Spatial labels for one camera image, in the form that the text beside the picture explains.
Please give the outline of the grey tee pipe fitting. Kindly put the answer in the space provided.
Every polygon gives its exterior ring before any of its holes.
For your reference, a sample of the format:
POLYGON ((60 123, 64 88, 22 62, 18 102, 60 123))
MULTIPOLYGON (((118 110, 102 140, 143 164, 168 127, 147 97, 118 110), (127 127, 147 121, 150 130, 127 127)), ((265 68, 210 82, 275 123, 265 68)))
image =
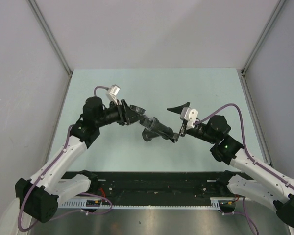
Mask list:
POLYGON ((165 131, 165 130, 170 130, 170 129, 171 129, 170 127, 165 126, 157 118, 155 118, 155 126, 151 131, 144 128, 144 130, 142 132, 143 140, 148 142, 148 141, 151 141, 152 139, 154 139, 156 137, 162 137, 163 138, 162 132, 165 131))

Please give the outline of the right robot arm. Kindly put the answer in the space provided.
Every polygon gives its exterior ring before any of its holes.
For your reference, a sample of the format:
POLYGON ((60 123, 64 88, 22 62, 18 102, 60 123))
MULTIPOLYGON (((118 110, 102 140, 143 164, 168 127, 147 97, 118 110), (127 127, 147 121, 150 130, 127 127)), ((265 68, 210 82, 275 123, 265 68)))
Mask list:
POLYGON ((243 116, 239 106, 232 104, 239 114, 243 142, 229 135, 230 126, 225 117, 218 114, 230 104, 221 106, 201 120, 197 119, 198 111, 190 108, 189 105, 185 103, 167 109, 180 115, 183 121, 181 131, 187 134, 193 132, 194 137, 211 142, 213 147, 210 151, 218 162, 224 162, 253 179, 252 186, 249 187, 248 180, 239 182, 234 173, 228 172, 224 180, 217 182, 217 193, 221 196, 233 193, 250 198, 273 210, 282 222, 294 228, 294 179, 250 154, 245 141, 243 116))

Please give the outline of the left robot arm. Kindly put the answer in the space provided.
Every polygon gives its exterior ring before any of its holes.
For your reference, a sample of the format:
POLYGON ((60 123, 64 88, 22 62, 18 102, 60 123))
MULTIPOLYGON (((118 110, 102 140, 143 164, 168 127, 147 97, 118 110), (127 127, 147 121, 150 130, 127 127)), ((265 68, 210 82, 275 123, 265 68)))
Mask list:
POLYGON ((59 151, 30 179, 19 179, 15 184, 16 197, 20 200, 20 213, 27 213, 41 223, 55 215, 58 207, 71 198, 98 191, 98 183, 84 171, 61 183, 62 176, 100 135, 99 129, 112 123, 131 125, 138 122, 145 110, 128 105, 125 100, 112 102, 106 108, 96 96, 85 101, 78 121, 70 125, 67 137, 59 151))

